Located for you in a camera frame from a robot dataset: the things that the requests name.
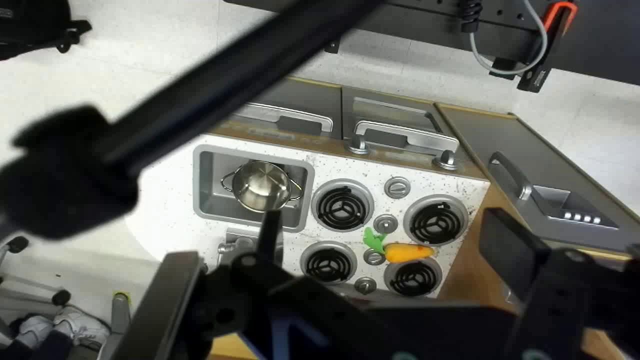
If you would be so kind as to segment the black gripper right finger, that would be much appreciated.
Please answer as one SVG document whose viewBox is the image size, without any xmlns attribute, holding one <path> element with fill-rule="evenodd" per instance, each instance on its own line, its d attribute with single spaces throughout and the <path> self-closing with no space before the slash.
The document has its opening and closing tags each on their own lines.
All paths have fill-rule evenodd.
<svg viewBox="0 0 640 360">
<path fill-rule="evenodd" d="M 587 306 L 572 281 L 583 265 L 549 251 L 501 209 L 482 216 L 479 254 L 522 303 L 508 341 L 510 360 L 578 360 Z"/>
</svg>

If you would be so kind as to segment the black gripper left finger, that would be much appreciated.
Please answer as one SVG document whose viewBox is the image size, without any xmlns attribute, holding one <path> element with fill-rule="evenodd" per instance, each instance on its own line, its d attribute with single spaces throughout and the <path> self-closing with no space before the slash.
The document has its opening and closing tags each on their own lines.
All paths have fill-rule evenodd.
<svg viewBox="0 0 640 360">
<path fill-rule="evenodd" d="M 155 269 L 111 360 L 174 360 L 177 335 L 203 274 L 195 253 L 169 253 Z"/>
</svg>

